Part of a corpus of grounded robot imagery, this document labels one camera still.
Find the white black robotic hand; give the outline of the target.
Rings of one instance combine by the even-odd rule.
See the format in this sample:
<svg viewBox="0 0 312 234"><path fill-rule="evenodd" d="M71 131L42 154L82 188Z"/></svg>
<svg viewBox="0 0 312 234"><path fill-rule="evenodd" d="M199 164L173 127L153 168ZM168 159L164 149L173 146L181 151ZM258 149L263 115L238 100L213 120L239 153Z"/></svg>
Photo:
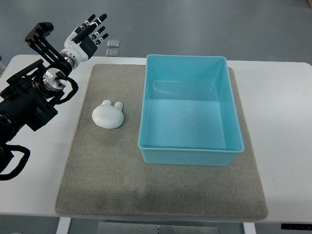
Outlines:
<svg viewBox="0 0 312 234"><path fill-rule="evenodd" d="M92 14L82 25L74 29L65 40L64 49L60 54L71 60L73 67L89 60L99 45L108 37L108 33L103 33L105 26L102 25L106 18L107 14L105 13L98 18Z"/></svg>

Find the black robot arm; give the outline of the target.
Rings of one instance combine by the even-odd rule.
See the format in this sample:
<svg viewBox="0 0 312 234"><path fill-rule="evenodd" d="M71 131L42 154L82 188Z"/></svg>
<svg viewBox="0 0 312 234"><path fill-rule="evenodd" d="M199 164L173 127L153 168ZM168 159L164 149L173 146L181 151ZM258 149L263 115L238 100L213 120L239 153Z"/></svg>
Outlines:
<svg viewBox="0 0 312 234"><path fill-rule="evenodd" d="M69 101L78 91L77 83L69 77L74 60L60 54L46 40L53 29L52 23L40 22L25 37L42 58L12 75L8 87L0 93L0 170L7 168L13 152L23 154L16 168L0 175L2 181L15 178L30 156L26 147L8 142L24 125L36 131L47 124L58 113L55 105Z"/></svg>

